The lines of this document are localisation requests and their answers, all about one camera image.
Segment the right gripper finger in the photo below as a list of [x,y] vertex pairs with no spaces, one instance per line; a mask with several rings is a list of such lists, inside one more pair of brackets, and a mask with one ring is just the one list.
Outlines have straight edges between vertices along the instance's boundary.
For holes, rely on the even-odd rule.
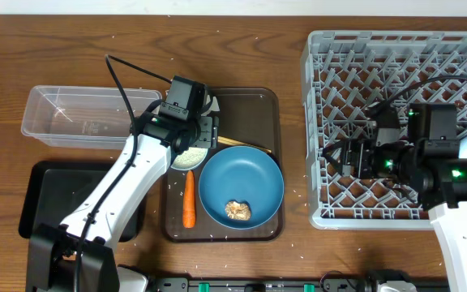
[[334,152],[334,151],[336,151],[336,150],[339,149],[339,148],[343,148],[344,145],[345,145],[345,141],[344,141],[344,140],[337,141],[337,142],[335,142],[334,144],[330,144],[330,145],[328,145],[327,147],[323,148],[322,154],[328,154],[328,153],[330,153],[330,152]]
[[327,160],[327,162],[336,170],[336,172],[340,175],[343,174],[343,165],[335,160],[330,154],[327,152],[322,152],[323,158]]

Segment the blue plate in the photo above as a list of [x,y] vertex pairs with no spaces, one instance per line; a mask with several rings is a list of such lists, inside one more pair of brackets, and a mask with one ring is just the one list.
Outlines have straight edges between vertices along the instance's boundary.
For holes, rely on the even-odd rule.
[[[248,146],[228,147],[214,154],[199,176],[199,199],[205,212],[218,224],[249,230],[269,221],[284,199],[283,174],[272,156]],[[247,204],[247,221],[228,217],[227,203]]]

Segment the white tissue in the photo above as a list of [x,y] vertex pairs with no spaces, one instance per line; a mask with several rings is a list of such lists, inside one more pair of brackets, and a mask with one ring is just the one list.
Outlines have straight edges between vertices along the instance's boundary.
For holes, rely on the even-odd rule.
[[219,112],[220,107],[219,103],[216,97],[213,97],[210,102],[210,107],[208,108],[208,111],[206,112],[206,115],[209,115],[212,112]]

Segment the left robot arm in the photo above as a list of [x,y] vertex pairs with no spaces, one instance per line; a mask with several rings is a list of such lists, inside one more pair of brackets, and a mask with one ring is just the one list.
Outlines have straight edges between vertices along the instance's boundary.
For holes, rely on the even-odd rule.
[[120,157],[56,227],[40,224],[28,248],[27,291],[145,291],[148,278],[114,259],[152,185],[188,148],[216,147],[218,103],[209,86],[173,77],[168,95],[131,124]]

